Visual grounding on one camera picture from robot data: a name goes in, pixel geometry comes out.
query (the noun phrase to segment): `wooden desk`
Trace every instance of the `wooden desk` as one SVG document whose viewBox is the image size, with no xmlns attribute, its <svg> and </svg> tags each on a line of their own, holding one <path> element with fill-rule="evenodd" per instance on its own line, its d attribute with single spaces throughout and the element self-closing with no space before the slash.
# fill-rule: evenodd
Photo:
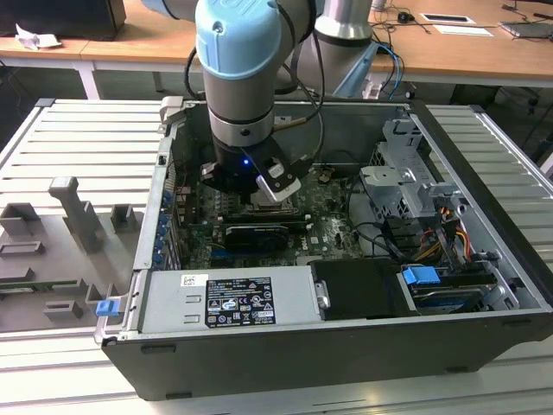
<svg viewBox="0 0 553 415">
<path fill-rule="evenodd" d="M 419 22 L 420 13 L 466 15 L 477 25 L 496 26 L 521 17 L 501 9 L 510 0 L 395 0 L 409 8 Z M 162 90 L 160 72 L 182 73 L 194 47 L 195 26 L 148 10 L 140 0 L 124 0 L 127 20 L 115 41 L 65 40 L 63 48 L 33 52 L 14 39 L 0 38 L 0 59 L 15 67 L 59 67 L 79 71 L 89 99 L 101 98 L 94 79 L 96 70 L 154 73 L 156 89 Z M 534 12 L 553 14 L 553 7 L 518 2 L 529 19 Z M 371 14 L 371 21 L 397 22 L 397 10 Z M 427 35 L 419 26 L 397 26 L 392 33 L 396 51 L 404 58 L 404 80 L 498 86 L 553 87 L 553 45 L 548 41 L 512 39 L 501 28 L 487 29 L 493 37 L 442 35 L 432 26 Z M 387 34 L 375 30 L 383 42 Z M 391 59 L 379 55 L 372 65 L 371 80 L 382 82 L 391 71 Z"/>
<path fill-rule="evenodd" d="M 508 0 L 395 0 L 409 8 L 419 23 L 428 23 L 420 13 L 468 16 L 474 26 L 497 26 L 499 22 L 522 22 L 522 17 L 501 5 Z M 553 14 L 553 6 L 518 2 L 520 13 L 530 21 L 533 13 Z M 397 23 L 397 10 L 372 13 L 372 22 Z M 395 51 L 405 61 L 405 80 L 512 86 L 553 86 L 553 44 L 549 41 L 513 40 L 502 28 L 486 29 L 493 37 L 442 35 L 432 26 L 396 26 L 391 34 Z M 375 30 L 387 42 L 383 29 Z M 390 71 L 390 59 L 378 56 L 373 72 Z"/>
<path fill-rule="evenodd" d="M 115 41 L 89 41 L 85 61 L 131 61 L 184 65 L 194 47 L 196 27 L 148 10 L 140 0 L 125 0 L 127 20 Z"/>
</svg>

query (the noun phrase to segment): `blue plastic tab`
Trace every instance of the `blue plastic tab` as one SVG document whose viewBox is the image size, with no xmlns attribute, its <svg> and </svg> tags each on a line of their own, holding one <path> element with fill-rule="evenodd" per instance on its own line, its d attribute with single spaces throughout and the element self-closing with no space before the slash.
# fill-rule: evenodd
<svg viewBox="0 0 553 415">
<path fill-rule="evenodd" d="M 407 285 L 411 284 L 439 284 L 440 276 L 433 266 L 410 266 L 404 271 Z"/>
<path fill-rule="evenodd" d="M 352 66 L 352 69 L 344 77 L 333 93 L 334 97 L 354 98 L 361 93 L 363 81 L 372 65 L 374 55 L 377 53 L 378 44 L 373 42 Z"/>
<path fill-rule="evenodd" d="M 249 78 L 267 67 L 282 37 L 275 0 L 200 0 L 196 31 L 201 65 L 224 80 Z"/>
<path fill-rule="evenodd" d="M 96 306 L 96 316 L 116 317 L 119 316 L 119 304 L 121 300 L 103 300 Z"/>
</svg>

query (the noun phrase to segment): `floor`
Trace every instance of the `floor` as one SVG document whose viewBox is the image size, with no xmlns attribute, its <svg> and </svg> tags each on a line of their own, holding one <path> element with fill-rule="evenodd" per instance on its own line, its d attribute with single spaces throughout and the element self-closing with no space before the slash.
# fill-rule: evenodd
<svg viewBox="0 0 553 415">
<path fill-rule="evenodd" d="M 99 86 L 106 99 L 161 99 L 166 95 L 186 95 L 179 73 L 163 73 L 165 92 L 157 93 L 151 73 L 99 71 Z M 0 143 L 2 146 L 11 138 L 22 119 L 38 98 L 84 99 L 85 92 L 77 72 L 72 70 L 21 68 L 16 77 L 0 84 Z M 192 74 L 193 87 L 201 86 L 201 75 Z M 447 104 L 454 86 L 444 84 L 403 83 L 397 99 L 404 97 L 407 90 L 415 91 L 416 97 L 428 104 Z M 486 111 L 495 122 L 520 145 L 532 126 L 539 120 L 553 101 L 553 90 L 534 88 L 539 101 L 534 113 L 529 113 L 528 99 L 531 93 L 521 88 L 501 88 L 495 101 Z M 481 104 L 489 88 L 471 87 L 463 94 L 464 104 Z M 524 150 L 531 154 L 540 140 L 553 131 L 553 112 L 550 112 L 534 132 Z"/>
</svg>

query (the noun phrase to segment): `blue cable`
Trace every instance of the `blue cable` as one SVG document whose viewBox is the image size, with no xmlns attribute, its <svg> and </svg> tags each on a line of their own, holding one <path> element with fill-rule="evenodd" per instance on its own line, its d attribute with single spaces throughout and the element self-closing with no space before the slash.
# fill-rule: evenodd
<svg viewBox="0 0 553 415">
<path fill-rule="evenodd" d="M 383 50 L 385 50 L 386 52 L 388 52 L 388 54 L 392 57 L 392 59 L 394 60 L 394 62 L 396 63 L 396 68 L 397 68 L 397 76 L 396 76 L 396 83 L 394 85 L 394 89 L 391 91 L 390 93 L 390 97 L 388 99 L 392 99 L 393 95 L 394 95 L 394 92 L 397 90 L 397 87 L 399 86 L 399 81 L 401 80 L 401 68 L 399 67 L 399 60 L 397 59 L 397 55 L 394 54 L 389 48 L 387 48 L 386 46 L 384 46 L 382 43 L 379 43 L 378 44 Z"/>
</svg>

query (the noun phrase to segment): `computer case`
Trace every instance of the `computer case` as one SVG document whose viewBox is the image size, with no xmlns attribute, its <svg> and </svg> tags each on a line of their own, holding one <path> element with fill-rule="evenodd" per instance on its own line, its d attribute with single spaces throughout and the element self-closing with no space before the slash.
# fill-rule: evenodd
<svg viewBox="0 0 553 415">
<path fill-rule="evenodd" d="M 123 0 L 0 0 L 0 35 L 16 23 L 37 34 L 112 41 L 124 24 Z"/>
</svg>

